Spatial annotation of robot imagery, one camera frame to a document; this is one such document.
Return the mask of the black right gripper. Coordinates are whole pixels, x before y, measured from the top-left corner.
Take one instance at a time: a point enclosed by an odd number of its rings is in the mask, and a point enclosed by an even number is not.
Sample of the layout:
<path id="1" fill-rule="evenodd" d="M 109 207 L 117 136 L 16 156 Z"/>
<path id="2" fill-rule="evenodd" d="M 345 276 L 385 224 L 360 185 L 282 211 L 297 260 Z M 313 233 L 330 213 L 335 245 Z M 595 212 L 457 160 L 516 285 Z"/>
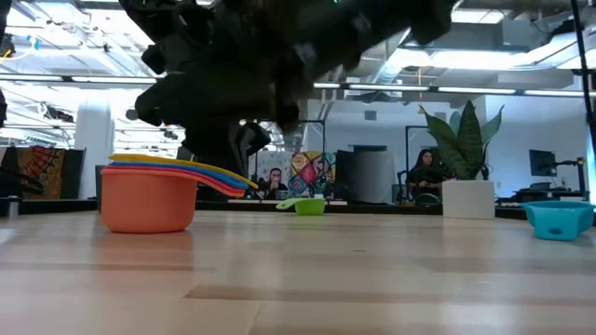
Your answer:
<path id="1" fill-rule="evenodd" d="M 142 61 L 157 74 L 135 101 L 142 121 L 186 128 L 199 163 L 246 177 L 270 136 L 294 127 L 298 100 L 335 66 L 334 0 L 118 0 L 151 40 Z"/>

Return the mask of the red measuring cup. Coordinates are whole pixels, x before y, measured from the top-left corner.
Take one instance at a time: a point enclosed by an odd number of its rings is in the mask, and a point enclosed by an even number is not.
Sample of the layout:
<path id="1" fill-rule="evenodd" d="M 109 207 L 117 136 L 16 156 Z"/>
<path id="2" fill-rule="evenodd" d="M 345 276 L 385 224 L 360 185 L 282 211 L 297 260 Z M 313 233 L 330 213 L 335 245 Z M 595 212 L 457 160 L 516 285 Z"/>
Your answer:
<path id="1" fill-rule="evenodd" d="M 247 190 L 246 187 L 232 186 L 230 183 L 219 181 L 213 177 L 198 172 L 181 172 L 166 168 L 105 167 L 102 170 L 102 175 L 143 175 L 183 178 L 205 184 L 222 194 L 232 197 L 241 197 Z"/>

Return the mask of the yellow measuring cup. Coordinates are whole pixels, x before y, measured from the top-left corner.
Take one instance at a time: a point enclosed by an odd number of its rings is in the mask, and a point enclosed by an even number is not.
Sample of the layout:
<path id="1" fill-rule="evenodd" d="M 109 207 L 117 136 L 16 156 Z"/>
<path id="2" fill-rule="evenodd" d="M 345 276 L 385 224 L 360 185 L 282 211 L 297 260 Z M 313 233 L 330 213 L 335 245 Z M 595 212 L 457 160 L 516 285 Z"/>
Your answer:
<path id="1" fill-rule="evenodd" d="M 252 188 L 257 189 L 258 185 L 255 182 L 252 182 L 246 179 L 243 176 L 236 174 L 235 172 L 226 170 L 221 167 L 215 167 L 203 163 L 197 163 L 192 161 L 186 160 L 179 160 L 179 159 L 170 159 L 164 158 L 159 156 L 151 156 L 145 154 L 112 154 L 109 156 L 112 161 L 116 162 L 127 162 L 127 163 L 156 163 L 156 164 L 167 164 L 167 165 L 174 165 L 174 166 L 188 166 L 193 168 L 204 168 L 206 170 L 211 171 L 218 171 L 230 177 L 236 178 L 239 181 L 246 182 Z"/>

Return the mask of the green measuring cup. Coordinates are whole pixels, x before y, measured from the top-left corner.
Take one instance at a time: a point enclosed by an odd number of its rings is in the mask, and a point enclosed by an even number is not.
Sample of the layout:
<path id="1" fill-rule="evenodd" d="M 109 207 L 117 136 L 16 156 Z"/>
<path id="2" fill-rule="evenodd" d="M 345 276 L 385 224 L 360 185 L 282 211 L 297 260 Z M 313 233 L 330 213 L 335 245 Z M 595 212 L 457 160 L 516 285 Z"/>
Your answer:
<path id="1" fill-rule="evenodd" d="M 277 210 L 294 208 L 299 216 L 320 216 L 324 213 L 325 207 L 324 198 L 291 198 L 276 205 Z"/>

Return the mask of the teal measuring cup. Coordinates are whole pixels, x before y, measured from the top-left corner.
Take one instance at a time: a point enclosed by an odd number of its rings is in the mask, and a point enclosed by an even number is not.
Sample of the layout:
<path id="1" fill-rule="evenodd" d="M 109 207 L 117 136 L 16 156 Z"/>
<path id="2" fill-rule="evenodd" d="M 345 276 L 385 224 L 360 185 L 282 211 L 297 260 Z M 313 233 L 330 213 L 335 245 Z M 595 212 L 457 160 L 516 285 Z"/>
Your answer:
<path id="1" fill-rule="evenodd" d="M 522 203 L 527 220 L 535 229 L 535 237 L 571 242 L 589 230 L 595 207 L 587 202 L 535 201 Z"/>

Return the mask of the person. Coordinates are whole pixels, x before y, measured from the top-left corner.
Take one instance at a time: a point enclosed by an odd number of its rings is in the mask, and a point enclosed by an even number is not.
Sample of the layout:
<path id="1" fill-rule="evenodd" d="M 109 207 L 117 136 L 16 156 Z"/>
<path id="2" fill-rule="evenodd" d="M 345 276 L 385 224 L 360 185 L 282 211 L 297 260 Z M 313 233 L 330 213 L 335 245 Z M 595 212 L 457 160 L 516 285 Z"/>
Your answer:
<path id="1" fill-rule="evenodd" d="M 260 178 L 257 181 L 259 190 L 264 193 L 265 200 L 276 200 L 277 191 L 288 191 L 288 186 L 281 180 L 282 171 L 278 167 L 273 167 L 269 171 L 268 179 Z"/>
<path id="2" fill-rule="evenodd" d="M 427 195 L 441 201 L 441 186 L 452 176 L 452 171 L 441 162 L 437 149 L 423 149 L 414 167 L 407 173 L 406 181 L 415 201 Z"/>

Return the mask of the colourful art panel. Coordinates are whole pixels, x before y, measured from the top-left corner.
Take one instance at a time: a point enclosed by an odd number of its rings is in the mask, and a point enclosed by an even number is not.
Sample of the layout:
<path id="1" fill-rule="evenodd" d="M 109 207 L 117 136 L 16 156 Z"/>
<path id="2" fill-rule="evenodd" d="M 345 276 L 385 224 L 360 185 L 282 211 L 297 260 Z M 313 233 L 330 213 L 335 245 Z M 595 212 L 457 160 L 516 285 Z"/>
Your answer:
<path id="1" fill-rule="evenodd" d="M 306 151 L 294 153 L 291 158 L 289 190 L 294 195 L 332 195 L 335 182 L 336 157 L 333 153 Z"/>

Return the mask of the grey cabinet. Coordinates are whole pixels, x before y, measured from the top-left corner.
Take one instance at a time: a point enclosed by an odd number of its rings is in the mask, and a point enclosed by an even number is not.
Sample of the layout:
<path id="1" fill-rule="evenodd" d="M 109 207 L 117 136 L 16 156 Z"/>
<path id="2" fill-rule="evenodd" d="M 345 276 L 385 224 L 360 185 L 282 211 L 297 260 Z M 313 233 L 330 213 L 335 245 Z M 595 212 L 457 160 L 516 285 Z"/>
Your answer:
<path id="1" fill-rule="evenodd" d="M 386 146 L 354 145 L 350 196 L 355 202 L 391 205 L 395 181 L 394 155 Z"/>

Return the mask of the white pillar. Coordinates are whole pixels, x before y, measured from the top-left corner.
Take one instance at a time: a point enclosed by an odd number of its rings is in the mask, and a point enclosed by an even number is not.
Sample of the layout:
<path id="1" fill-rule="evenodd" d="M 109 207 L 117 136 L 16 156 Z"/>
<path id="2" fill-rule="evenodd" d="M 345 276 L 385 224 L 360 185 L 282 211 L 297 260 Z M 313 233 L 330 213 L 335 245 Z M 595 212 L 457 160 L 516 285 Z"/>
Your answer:
<path id="1" fill-rule="evenodd" d="M 96 195 L 96 166 L 109 163 L 114 150 L 115 122 L 107 100 L 86 98 L 79 103 L 74 147 L 84 152 L 79 197 Z"/>

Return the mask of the green artificial plant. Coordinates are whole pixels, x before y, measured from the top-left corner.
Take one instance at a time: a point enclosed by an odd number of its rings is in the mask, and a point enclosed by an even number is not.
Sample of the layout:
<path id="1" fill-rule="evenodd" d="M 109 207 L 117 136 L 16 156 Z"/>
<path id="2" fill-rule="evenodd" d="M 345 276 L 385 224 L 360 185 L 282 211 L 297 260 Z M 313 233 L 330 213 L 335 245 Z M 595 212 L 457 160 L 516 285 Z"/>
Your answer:
<path id="1" fill-rule="evenodd" d="M 476 107 L 469 100 L 462 112 L 453 112 L 448 122 L 431 115 L 423 106 L 419 111 L 427 121 L 427 131 L 435 139 L 441 162 L 460 181 L 489 180 L 490 168 L 486 163 L 487 148 L 502 124 L 502 105 L 497 114 L 480 123 Z"/>

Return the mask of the white plant pot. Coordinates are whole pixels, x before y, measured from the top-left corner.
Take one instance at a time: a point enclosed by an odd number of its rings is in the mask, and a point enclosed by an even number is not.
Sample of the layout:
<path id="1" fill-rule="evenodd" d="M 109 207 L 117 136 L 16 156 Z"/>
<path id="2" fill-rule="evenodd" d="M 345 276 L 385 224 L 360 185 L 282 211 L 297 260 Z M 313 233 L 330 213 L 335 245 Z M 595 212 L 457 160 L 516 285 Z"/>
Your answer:
<path id="1" fill-rule="evenodd" d="M 446 218 L 492 220 L 495 217 L 492 181 L 445 181 L 441 185 L 441 197 Z"/>

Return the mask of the long ceiling light strip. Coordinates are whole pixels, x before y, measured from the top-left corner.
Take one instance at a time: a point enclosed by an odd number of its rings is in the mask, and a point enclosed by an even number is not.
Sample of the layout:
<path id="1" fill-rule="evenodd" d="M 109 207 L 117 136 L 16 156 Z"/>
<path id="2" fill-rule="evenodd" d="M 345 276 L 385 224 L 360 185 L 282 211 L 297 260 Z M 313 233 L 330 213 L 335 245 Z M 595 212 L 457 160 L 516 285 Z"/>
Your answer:
<path id="1" fill-rule="evenodd" d="M 6 74 L 0 73 L 0 81 L 32 82 L 32 83 L 77 83 L 97 85 L 133 85 L 150 86 L 162 80 L 162 77 L 124 77 L 124 76 L 70 76 L 51 74 Z M 548 98 L 581 98 L 583 91 L 563 89 L 521 89 L 494 87 L 442 87 L 442 86 L 409 86 L 354 83 L 321 83 L 313 84 L 314 89 L 342 89 L 387 92 L 424 92 L 450 94 L 477 94 L 499 96 L 528 96 Z"/>

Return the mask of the black computer monitor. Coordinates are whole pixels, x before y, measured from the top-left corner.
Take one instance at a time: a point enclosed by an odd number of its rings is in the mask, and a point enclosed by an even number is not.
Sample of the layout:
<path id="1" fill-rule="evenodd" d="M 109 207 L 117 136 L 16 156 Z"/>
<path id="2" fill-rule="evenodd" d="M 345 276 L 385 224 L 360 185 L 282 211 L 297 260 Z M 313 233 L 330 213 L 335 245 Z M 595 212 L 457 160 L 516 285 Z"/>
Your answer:
<path id="1" fill-rule="evenodd" d="M 530 150 L 531 175 L 535 177 L 556 177 L 555 153 L 549 151 Z"/>

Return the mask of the orange patterned wall hanging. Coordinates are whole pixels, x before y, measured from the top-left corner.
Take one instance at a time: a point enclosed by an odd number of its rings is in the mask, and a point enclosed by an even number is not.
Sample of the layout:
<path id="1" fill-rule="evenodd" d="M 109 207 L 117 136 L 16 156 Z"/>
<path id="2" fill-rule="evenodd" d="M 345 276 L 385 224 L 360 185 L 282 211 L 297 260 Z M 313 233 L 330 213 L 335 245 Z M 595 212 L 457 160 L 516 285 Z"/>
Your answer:
<path id="1" fill-rule="evenodd" d="M 65 156 L 64 149 L 42 146 L 18 148 L 16 151 L 19 172 L 38 180 L 44 186 L 42 194 L 25 193 L 25 199 L 61 198 L 62 168 Z"/>

